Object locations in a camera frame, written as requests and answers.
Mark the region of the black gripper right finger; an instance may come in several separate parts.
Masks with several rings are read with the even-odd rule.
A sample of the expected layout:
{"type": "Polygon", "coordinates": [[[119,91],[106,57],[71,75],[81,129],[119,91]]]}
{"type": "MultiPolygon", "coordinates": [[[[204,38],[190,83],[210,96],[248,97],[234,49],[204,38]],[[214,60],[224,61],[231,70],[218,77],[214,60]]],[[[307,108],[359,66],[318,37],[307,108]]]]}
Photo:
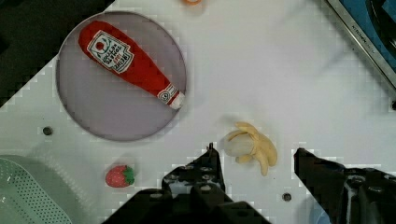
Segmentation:
{"type": "Polygon", "coordinates": [[[375,168],[347,168],[301,147],[293,159],[294,173],[332,224],[396,224],[394,175],[375,168]]]}

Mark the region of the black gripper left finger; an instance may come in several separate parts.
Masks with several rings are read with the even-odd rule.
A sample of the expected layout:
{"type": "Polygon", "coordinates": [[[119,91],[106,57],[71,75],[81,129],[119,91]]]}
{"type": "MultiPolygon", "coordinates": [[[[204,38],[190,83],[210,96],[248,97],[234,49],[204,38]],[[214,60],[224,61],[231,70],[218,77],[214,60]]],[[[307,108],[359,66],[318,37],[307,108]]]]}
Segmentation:
{"type": "Polygon", "coordinates": [[[176,197],[179,194],[189,194],[193,186],[201,184],[214,184],[225,190],[219,153],[213,143],[206,147],[206,152],[199,158],[178,166],[165,175],[162,189],[169,190],[176,197]]]}

